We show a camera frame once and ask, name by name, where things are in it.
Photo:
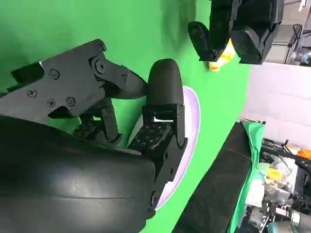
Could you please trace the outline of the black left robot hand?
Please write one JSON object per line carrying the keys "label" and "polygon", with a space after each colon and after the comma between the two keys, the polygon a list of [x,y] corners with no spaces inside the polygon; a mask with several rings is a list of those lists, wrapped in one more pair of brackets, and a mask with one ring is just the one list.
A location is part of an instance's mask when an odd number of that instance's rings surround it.
{"label": "black left robot hand", "polygon": [[199,60],[216,62],[232,42],[240,63],[261,65],[282,23],[282,0],[213,0],[209,26],[188,23]]}

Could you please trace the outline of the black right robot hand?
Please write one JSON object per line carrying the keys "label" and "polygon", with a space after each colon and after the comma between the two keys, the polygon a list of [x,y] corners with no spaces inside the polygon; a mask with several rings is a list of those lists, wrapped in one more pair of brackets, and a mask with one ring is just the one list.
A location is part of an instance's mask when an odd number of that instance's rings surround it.
{"label": "black right robot hand", "polygon": [[96,39],[16,69],[0,96],[3,233],[138,233],[188,140],[178,64],[147,81]]}

